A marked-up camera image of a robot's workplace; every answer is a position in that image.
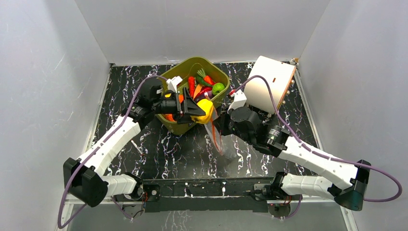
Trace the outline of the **clear zip bag orange zipper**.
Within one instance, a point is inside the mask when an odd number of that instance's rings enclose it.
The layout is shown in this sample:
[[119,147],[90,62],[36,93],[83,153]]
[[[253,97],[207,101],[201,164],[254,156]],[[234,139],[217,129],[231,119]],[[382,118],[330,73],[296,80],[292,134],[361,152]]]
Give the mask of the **clear zip bag orange zipper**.
[[234,142],[232,141],[232,136],[221,135],[221,130],[216,127],[216,122],[218,122],[218,119],[219,113],[217,109],[214,109],[211,119],[208,123],[204,124],[204,127],[216,151],[227,159],[234,159],[237,157],[237,154],[234,147]]

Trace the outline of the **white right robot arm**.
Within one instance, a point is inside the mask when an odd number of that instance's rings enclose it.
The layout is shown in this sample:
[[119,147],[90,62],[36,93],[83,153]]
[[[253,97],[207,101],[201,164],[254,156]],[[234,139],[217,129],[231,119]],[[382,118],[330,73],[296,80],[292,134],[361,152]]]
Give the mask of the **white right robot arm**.
[[214,124],[222,136],[235,135],[262,154],[299,164],[316,173],[316,176],[278,173],[270,186],[275,198],[305,194],[331,199],[350,210],[362,210],[370,175],[366,166],[370,166],[370,162],[361,159],[345,163],[325,152],[318,156],[319,149],[297,141],[277,122],[263,123],[248,107],[222,112]]

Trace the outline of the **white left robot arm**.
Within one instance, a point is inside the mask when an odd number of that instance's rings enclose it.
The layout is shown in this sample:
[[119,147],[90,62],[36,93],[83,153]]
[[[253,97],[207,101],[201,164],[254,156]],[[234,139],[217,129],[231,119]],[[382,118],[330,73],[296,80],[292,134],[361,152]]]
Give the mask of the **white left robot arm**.
[[63,164],[64,193],[70,193],[86,205],[95,207],[106,197],[127,195],[139,200],[144,193],[142,180],[131,173],[106,176],[107,167],[122,148],[138,135],[156,114],[172,114],[179,124],[206,116],[203,110],[183,89],[183,101],[177,92],[163,92],[162,87],[137,92],[129,108],[120,115],[108,132],[77,159],[68,158]]

